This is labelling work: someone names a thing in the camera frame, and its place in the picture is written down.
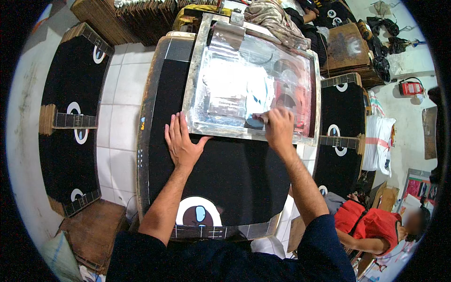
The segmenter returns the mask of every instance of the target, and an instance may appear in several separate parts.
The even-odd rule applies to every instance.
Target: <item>black t-shirt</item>
[[[169,252],[157,238],[120,232],[108,281],[355,281],[332,215],[315,218],[298,246],[298,259],[250,253],[232,242],[205,240]]]

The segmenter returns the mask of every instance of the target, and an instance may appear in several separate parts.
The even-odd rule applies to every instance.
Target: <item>person sitting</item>
[[[347,248],[377,256],[388,254],[402,240],[419,241],[431,217],[424,207],[424,198],[417,211],[409,212],[404,225],[399,213],[379,208],[366,210],[354,194],[349,194],[347,201],[332,192],[324,198],[329,213],[334,215],[340,242]]]

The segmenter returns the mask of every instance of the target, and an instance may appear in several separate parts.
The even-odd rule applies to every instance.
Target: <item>person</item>
[[[334,214],[335,227],[340,242],[347,248],[383,256],[393,250],[400,241],[419,241],[430,219],[430,212],[421,207],[408,214],[405,224],[401,215],[379,208],[368,211],[354,194],[349,200],[329,192],[325,201],[330,214]]]
[[[265,113],[266,139],[284,162],[306,230],[298,259],[252,253],[225,240],[203,240],[182,250],[169,242],[184,185],[211,137],[191,143],[183,112],[172,115],[165,139],[175,169],[137,233],[116,236],[109,281],[355,281],[338,240],[335,222],[313,178],[292,145],[293,114],[280,107]]]

